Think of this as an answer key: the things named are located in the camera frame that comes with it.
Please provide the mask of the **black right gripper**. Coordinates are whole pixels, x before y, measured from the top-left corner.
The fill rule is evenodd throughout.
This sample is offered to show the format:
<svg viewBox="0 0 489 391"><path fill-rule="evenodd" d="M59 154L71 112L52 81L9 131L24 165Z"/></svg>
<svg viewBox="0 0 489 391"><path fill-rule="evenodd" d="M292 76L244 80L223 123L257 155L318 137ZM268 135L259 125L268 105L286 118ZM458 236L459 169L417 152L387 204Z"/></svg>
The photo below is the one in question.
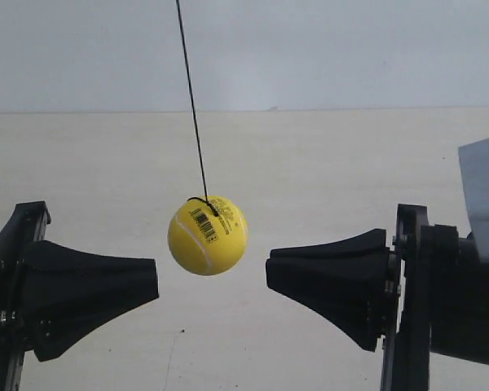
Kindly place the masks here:
<svg viewBox="0 0 489 391"><path fill-rule="evenodd" d="M430 355L489 366L489 261L474 235L431 225L427 208L399 204L392 258L397 267L390 308L386 230L337 242L274 248L269 289L322 316L362 350L385 331L382 390L430 389Z"/></svg>

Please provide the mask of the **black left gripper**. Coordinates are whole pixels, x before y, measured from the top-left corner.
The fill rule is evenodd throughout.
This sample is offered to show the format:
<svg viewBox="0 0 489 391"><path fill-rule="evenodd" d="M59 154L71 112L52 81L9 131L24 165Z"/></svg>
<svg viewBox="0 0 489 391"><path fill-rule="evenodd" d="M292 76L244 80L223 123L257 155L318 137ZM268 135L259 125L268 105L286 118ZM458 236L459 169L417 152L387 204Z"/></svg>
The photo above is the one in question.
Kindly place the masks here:
<svg viewBox="0 0 489 391"><path fill-rule="evenodd" d="M36 358L47 362L159 297L153 259L85 253L42 240L50 223L39 200L17 204L0 230L0 390L20 388L29 349L24 325ZM17 310L23 264L36 271L22 291L24 324Z"/></svg>

